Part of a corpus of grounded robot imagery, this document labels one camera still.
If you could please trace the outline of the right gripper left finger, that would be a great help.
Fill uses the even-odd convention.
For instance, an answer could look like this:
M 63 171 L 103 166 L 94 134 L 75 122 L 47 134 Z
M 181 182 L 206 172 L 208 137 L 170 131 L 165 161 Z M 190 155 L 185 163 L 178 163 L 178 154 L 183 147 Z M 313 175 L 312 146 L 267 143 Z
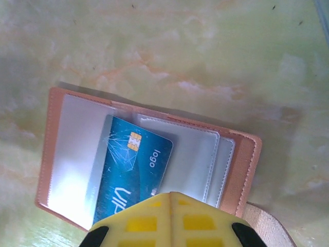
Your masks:
M 170 213 L 170 194 L 158 194 L 95 223 L 81 247 L 169 247 Z

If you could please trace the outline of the brown leather card holder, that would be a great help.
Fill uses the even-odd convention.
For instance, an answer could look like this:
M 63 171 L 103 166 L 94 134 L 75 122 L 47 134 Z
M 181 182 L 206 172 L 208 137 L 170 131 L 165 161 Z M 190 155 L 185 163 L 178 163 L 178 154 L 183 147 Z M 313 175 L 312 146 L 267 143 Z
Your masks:
M 58 87 L 48 96 L 37 207 L 87 232 L 96 223 L 107 115 L 172 141 L 154 196 L 182 193 L 242 218 L 267 247 L 296 247 L 275 217 L 247 201 L 262 148 L 257 136 Z

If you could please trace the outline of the blue credit card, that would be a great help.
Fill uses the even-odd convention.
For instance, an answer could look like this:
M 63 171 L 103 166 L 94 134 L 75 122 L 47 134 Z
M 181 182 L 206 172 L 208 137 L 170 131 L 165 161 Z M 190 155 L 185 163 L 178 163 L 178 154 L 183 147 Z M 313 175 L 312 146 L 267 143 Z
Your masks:
M 116 116 L 107 115 L 104 127 L 94 222 L 157 194 L 173 149 L 171 140 Z

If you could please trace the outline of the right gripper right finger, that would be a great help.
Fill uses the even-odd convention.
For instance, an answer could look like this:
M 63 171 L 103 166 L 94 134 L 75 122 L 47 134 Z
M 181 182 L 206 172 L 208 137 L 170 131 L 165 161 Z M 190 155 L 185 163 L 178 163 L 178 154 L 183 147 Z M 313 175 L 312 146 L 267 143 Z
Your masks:
M 172 247 L 267 247 L 242 218 L 179 192 L 170 203 Z

